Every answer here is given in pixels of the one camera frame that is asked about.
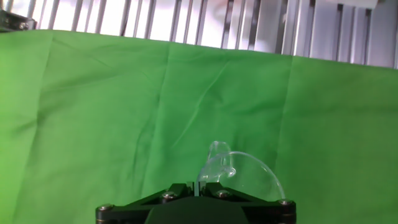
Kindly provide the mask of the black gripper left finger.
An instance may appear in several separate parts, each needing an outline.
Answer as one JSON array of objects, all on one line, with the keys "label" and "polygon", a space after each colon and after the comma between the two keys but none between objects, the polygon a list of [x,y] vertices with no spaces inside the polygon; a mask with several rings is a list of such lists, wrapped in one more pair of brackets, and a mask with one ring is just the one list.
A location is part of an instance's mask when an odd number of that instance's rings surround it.
[{"label": "black gripper left finger", "polygon": [[172,184],[169,188],[123,206],[111,203],[100,205],[95,210],[96,224],[145,223],[150,211],[177,199],[193,197],[195,184]]}]

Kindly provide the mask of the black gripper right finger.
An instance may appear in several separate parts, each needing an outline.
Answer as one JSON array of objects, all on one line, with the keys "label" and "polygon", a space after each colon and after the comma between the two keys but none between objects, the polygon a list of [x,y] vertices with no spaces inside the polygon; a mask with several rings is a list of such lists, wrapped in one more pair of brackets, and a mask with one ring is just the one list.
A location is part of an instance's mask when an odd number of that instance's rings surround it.
[{"label": "black gripper right finger", "polygon": [[296,203],[289,199],[263,200],[219,182],[199,182],[198,196],[206,200],[200,208],[215,223],[296,224]]}]

